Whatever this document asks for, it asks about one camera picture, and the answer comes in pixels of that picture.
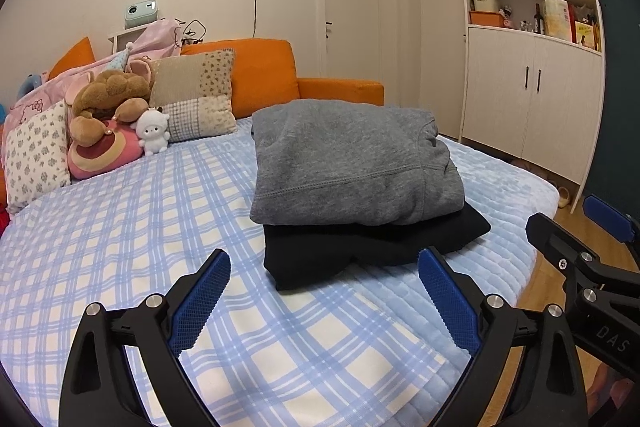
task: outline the beige patterned pillow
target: beige patterned pillow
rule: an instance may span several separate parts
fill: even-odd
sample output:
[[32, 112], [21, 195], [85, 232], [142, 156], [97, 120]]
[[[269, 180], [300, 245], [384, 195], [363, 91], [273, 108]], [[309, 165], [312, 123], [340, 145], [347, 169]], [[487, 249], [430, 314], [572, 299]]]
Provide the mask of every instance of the beige patterned pillow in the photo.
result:
[[66, 167], [64, 100], [9, 133], [4, 175], [9, 214], [71, 183]]
[[231, 70], [236, 53], [219, 50], [151, 63], [151, 107], [170, 116], [170, 142], [220, 136], [236, 130], [231, 113]]

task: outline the projector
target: projector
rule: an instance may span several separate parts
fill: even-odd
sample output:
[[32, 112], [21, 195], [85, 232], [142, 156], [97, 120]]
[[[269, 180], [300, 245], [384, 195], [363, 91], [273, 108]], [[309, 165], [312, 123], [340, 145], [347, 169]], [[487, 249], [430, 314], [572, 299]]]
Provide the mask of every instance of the projector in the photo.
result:
[[126, 30], [157, 20], [158, 3], [154, 0], [132, 4], [124, 12], [124, 27]]

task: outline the brown plush toy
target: brown plush toy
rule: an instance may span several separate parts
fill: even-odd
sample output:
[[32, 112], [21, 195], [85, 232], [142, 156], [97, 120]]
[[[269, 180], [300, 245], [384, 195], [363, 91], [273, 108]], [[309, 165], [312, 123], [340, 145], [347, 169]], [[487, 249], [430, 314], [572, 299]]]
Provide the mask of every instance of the brown plush toy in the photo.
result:
[[69, 124], [71, 138], [82, 147], [96, 144], [107, 132], [102, 120], [113, 118], [121, 123], [135, 122], [149, 108], [150, 81], [134, 73], [106, 70], [76, 95]]

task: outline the mattress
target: mattress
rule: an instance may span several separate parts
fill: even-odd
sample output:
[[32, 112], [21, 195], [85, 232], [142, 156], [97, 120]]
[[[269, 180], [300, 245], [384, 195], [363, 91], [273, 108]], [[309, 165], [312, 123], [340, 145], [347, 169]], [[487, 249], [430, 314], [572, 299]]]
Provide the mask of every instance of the mattress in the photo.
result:
[[[45, 427], [57, 425], [66, 357], [87, 304], [131, 307], [165, 293], [214, 248], [229, 253], [232, 279], [180, 361], [220, 425], [413, 427], [446, 399], [468, 354], [453, 344], [415, 266], [351, 267], [308, 291], [273, 290], [261, 266], [262, 229], [248, 219], [257, 170], [250, 119], [238, 127], [60, 188], [0, 238], [0, 362]], [[558, 193], [446, 142], [467, 200], [492, 224], [449, 262], [514, 304], [535, 262], [526, 220], [553, 216]], [[137, 350], [129, 355], [146, 409], [163, 425]]]

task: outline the orange box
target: orange box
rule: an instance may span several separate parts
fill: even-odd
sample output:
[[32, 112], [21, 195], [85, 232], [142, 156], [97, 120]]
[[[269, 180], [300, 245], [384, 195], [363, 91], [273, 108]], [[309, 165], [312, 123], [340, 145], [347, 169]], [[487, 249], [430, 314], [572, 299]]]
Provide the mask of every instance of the orange box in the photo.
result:
[[504, 17], [500, 13], [494, 12], [469, 12], [471, 23], [480, 26], [497, 26], [504, 28]]

